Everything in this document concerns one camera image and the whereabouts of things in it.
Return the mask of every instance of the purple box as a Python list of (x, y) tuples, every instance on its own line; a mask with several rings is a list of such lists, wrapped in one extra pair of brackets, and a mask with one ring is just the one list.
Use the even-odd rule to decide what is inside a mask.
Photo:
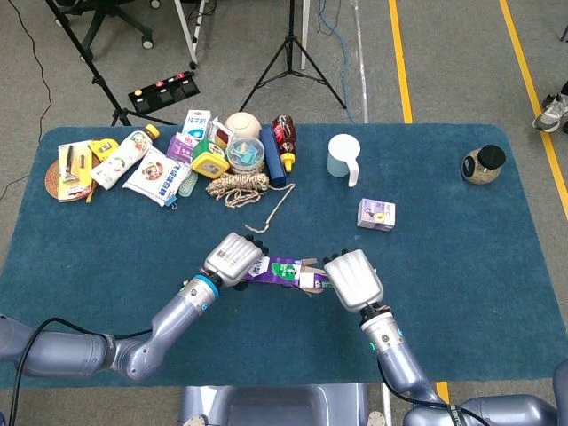
[(308, 266), (312, 262), (315, 262), (315, 259), (295, 260), (264, 256), (252, 265), (244, 279), (305, 290), (331, 287), (325, 273)]
[(176, 133), (171, 137), (166, 157), (178, 162), (187, 162), (191, 164), (193, 149), (197, 144), (197, 140), (190, 138), (189, 136), (184, 136), (181, 133)]
[(395, 205), (391, 202), (363, 198), (359, 203), (357, 226), (379, 231), (394, 228)]

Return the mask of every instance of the shoe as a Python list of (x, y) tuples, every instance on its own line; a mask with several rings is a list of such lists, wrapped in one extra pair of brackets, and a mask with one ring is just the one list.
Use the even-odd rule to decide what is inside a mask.
[(558, 93), (548, 104), (546, 111), (534, 119), (532, 126), (550, 133), (560, 127), (560, 121), (566, 113), (568, 113), (568, 96)]
[(552, 101), (554, 100), (555, 97), (556, 97), (556, 95), (547, 95), (547, 97), (544, 98), (544, 100), (540, 104), (543, 111), (545, 111), (548, 108), (548, 106), (552, 103)]

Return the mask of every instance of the snack bag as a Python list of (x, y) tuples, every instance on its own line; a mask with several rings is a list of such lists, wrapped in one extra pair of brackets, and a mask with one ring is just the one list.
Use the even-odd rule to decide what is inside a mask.
[(170, 206), (190, 171), (188, 164), (172, 160), (150, 146), (138, 169), (122, 187), (141, 193), (162, 207)]

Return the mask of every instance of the black cord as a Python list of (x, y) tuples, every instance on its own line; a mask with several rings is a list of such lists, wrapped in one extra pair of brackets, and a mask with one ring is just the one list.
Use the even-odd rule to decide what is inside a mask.
[[(20, 357), (20, 362), (18, 363), (18, 368), (16, 370), (16, 375), (14, 377), (14, 385), (12, 387), (12, 403), (11, 403), (11, 406), (10, 406), (10, 420), (8, 421), (8, 426), (15, 426), (15, 424), (16, 424), (16, 413), (18, 412), (18, 399), (20, 397), (21, 377), (24, 373), (24, 364), (26, 363), (26, 359), (28, 359), (29, 352), (31, 351), (32, 346), (34, 345), (34, 343), (36, 342), (37, 338), (42, 333), (42, 331), (53, 322), (58, 322), (59, 324), (62, 324), (62, 325), (69, 327), (69, 328), (72, 328), (73, 330), (78, 331), (79, 333), (83, 333), (85, 335), (100, 335), (100, 336), (102, 336), (103, 338), (106, 339), (106, 337), (104, 335), (102, 335), (101, 333), (95, 333), (95, 332), (87, 330), (86, 328), (76, 326), (75, 324), (67, 321), (66, 319), (54, 317), (54, 318), (49, 318), (49, 319), (45, 320), (44, 322), (42, 322), (42, 324), (40, 324), (40, 326), (38, 328), (36, 328), (34, 333), (30, 336), (30, 338), (28, 340), (28, 344), (26, 344), (26, 348), (22, 352), (21, 357)], [(138, 335), (145, 335), (145, 334), (148, 334), (148, 333), (151, 333), (151, 332), (152, 332), (152, 330), (148, 329), (148, 330), (144, 330), (144, 331), (139, 331), (137, 333), (132, 333), (132, 334), (129, 334), (129, 335), (117, 335), (114, 338), (116, 340), (122, 340), (122, 339), (131, 338), (131, 337), (136, 337)]]
[(195, 5), (193, 10), (189, 13), (189, 15), (187, 15), (187, 21), (197, 20), (200, 16), (211, 16), (217, 8), (217, 0), (214, 0), (214, 2), (215, 3), (209, 8), (208, 11), (203, 11), (203, 13), (198, 13), (196, 16), (192, 16), (197, 10), (197, 6), (199, 5), (199, 3)]
[(27, 178), (29, 175), (26, 176), (22, 176), (17, 178), (16, 180), (13, 180), (12, 182), (10, 182), (8, 185), (6, 185), (4, 187), (4, 191), (2, 192), (2, 195), (0, 195), (0, 201), (4, 198), (4, 196), (6, 195), (6, 191), (8, 191), (8, 186), (13, 185), (13, 184), (17, 184), (18, 182), (20, 182), (21, 180), (24, 180), (25, 178)]
[[(45, 117), (45, 115), (47, 114), (47, 112), (50, 110), (51, 108), (51, 89), (50, 86), (47, 84), (47, 82), (45, 81), (45, 76), (44, 76), (44, 71), (43, 71), (43, 65), (40, 62), (39, 58), (37, 57), (37, 53), (36, 53), (36, 41), (34, 40), (34, 37), (32, 37), (32, 35), (29, 34), (28, 29), (26, 28), (26, 26), (24, 25), (24, 21), (21, 18), (21, 14), (20, 11), (18, 10), (18, 8), (16, 7), (16, 5), (12, 2), (12, 0), (8, 0), (8, 3), (10, 4), (10, 6), (14, 9), (14, 11), (16, 11), (16, 13), (18, 14), (18, 20), (20, 21), (20, 25), (22, 27), (22, 29), (24, 30), (24, 32), (26, 33), (26, 35), (29, 37), (29, 39), (32, 41), (32, 52), (34, 53), (34, 58), (35, 58), (35, 62), (37, 62), (37, 65), (39, 66), (39, 69), (41, 70), (41, 74), (42, 74), (42, 82), (43, 85), (45, 86), (45, 89), (47, 89), (47, 99), (49, 100), (49, 105), (45, 108), (45, 111), (43, 111), (43, 114), (39, 117), (39, 137), (37, 138), (37, 144), (39, 145), (40, 141), (42, 140), (42, 135), (43, 135), (43, 118)], [(24, 177), (20, 177), (16, 180), (13, 180), (12, 182), (10, 182), (8, 185), (6, 185), (4, 187), (4, 191), (2, 192), (2, 196), (0, 196), (0, 201), (4, 198), (4, 196), (6, 195), (6, 191), (8, 190), (8, 186), (15, 184), (17, 182), (20, 182), (21, 180), (27, 178), (29, 175), (26, 175)]]
[[(381, 373), (381, 377), (383, 379), (383, 383), (386, 384), (387, 388), (389, 388), (390, 393), (392, 393), (395, 397), (402, 399), (403, 401), (406, 402), (410, 402), (411, 404), (416, 404), (418, 406), (431, 406), (431, 407), (435, 407), (435, 408), (444, 408), (445, 410), (447, 410), (447, 404), (441, 404), (439, 402), (428, 402), (428, 401), (420, 401), (419, 399), (413, 399), (413, 398), (409, 398), (409, 397), (405, 397), (404, 395), (396, 392), (394, 389), (392, 389), (391, 384), (389, 383), (389, 381), (387, 380), (387, 378), (384, 376), (384, 372), (383, 372), (383, 368), (381, 367), (381, 363), (379, 362), (379, 360), (377, 359), (376, 361), (376, 365), (379, 367), (379, 373)], [(471, 417), (473, 417), (474, 419), (476, 419), (478, 422), (480, 422), (481, 424), (483, 424), (484, 426), (490, 426), (489, 423), (482, 418), (481, 416), (475, 414), (474, 412), (466, 409), (466, 408), (461, 408), (460, 409), (467, 415), (470, 415)]]
[(323, 15), (323, 12), (326, 10), (327, 6), (327, 0), (323, 0), (323, 5), (321, 6), (321, 10), (319, 11), (319, 17), (318, 17), (318, 31), (321, 34), (324, 34), (326, 36), (332, 36), (334, 34), (334, 30), (337, 28), (337, 24), (339, 23), (339, 12), (341, 11), (341, 2), (342, 0), (339, 0), (339, 5), (337, 6), (337, 13), (335, 14), (335, 24), (332, 28), (330, 28), (330, 31), (327, 33), (321, 28), (321, 17)]

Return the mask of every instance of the white cup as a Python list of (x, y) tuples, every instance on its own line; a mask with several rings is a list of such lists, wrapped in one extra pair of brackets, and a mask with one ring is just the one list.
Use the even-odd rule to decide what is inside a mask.
[(349, 175), (349, 187), (354, 187), (359, 177), (359, 165), (356, 160), (360, 152), (359, 141), (353, 136), (333, 136), (327, 146), (327, 171), (336, 178)]

